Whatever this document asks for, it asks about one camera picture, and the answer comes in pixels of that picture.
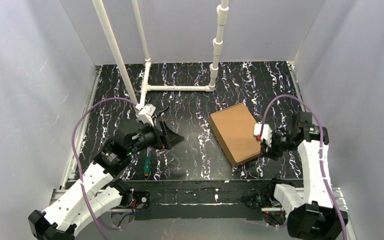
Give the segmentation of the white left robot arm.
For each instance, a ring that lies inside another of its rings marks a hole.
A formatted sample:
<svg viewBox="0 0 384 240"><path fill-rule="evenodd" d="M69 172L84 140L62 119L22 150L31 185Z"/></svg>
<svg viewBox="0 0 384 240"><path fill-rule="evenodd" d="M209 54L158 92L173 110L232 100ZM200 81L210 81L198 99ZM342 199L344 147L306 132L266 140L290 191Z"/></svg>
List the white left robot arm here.
<svg viewBox="0 0 384 240"><path fill-rule="evenodd" d="M146 208L149 192L136 193L119 175L133 154L148 148L170 150L184 141L164 121L159 124L157 128L146 123L131 133L117 130L76 183L46 209L28 216L32 235L37 240L73 240L108 210L122 207L133 211L137 205Z"/></svg>

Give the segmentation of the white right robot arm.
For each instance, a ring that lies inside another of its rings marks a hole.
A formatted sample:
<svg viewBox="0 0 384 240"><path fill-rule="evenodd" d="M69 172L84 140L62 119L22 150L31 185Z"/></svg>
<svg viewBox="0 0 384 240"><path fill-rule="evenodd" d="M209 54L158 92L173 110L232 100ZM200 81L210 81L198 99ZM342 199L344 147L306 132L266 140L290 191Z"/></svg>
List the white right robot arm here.
<svg viewBox="0 0 384 240"><path fill-rule="evenodd" d="M292 184L273 180L271 198L286 214L290 237L301 240L347 238L348 213L334 197L328 168L329 137L325 127L313 124L309 112L292 117L292 129L279 133L268 124L257 123L253 135L260 142L261 156L276 160L284 152L298 151L303 174L303 195Z"/></svg>

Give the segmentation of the brown cardboard box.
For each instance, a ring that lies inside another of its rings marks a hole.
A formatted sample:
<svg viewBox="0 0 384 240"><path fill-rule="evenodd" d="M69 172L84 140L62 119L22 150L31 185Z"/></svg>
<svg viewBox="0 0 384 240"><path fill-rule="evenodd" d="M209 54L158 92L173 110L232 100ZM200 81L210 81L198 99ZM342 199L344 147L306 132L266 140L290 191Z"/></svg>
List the brown cardboard box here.
<svg viewBox="0 0 384 240"><path fill-rule="evenodd" d="M243 102L209 115L211 130L232 167L260 156L260 143L254 137L256 123Z"/></svg>

